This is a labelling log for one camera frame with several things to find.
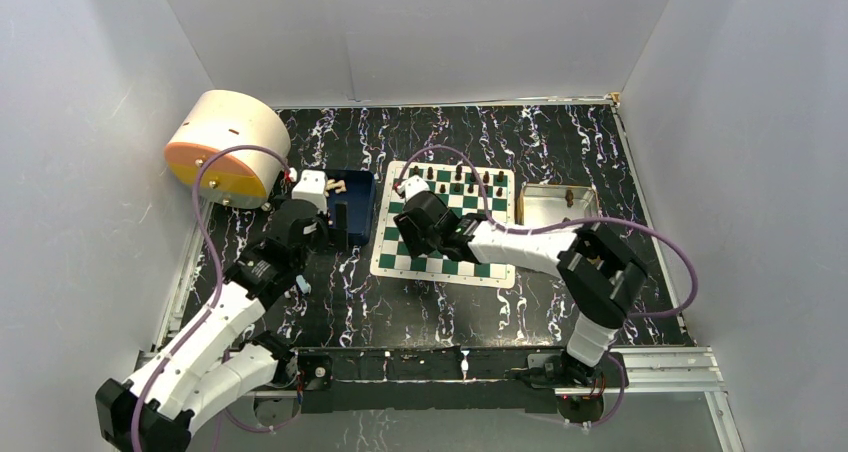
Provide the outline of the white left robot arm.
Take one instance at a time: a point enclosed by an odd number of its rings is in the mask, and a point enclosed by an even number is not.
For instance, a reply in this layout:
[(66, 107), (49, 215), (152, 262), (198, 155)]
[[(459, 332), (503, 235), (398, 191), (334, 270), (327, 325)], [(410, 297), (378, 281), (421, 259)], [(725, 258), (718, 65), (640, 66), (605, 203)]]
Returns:
[(326, 212), (306, 200), (283, 201), (187, 326), (127, 379), (100, 386), (101, 436), (120, 451), (184, 451), (199, 428), (246, 393), (267, 384), (301, 385), (294, 348), (270, 332), (230, 359), (224, 355), (296, 287), (310, 256), (330, 241)]

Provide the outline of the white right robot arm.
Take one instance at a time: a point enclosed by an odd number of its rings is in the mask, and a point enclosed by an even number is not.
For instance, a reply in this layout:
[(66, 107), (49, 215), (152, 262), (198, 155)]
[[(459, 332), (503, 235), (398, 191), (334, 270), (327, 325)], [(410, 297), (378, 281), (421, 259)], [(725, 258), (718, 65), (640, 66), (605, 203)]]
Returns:
[(578, 319), (560, 359), (514, 373), (534, 387), (592, 385), (648, 278), (644, 262), (600, 222), (547, 232), (508, 229), (480, 213), (458, 216), (423, 191), (406, 201), (394, 224), (414, 257), (437, 251), (457, 262), (513, 265), (563, 281)]

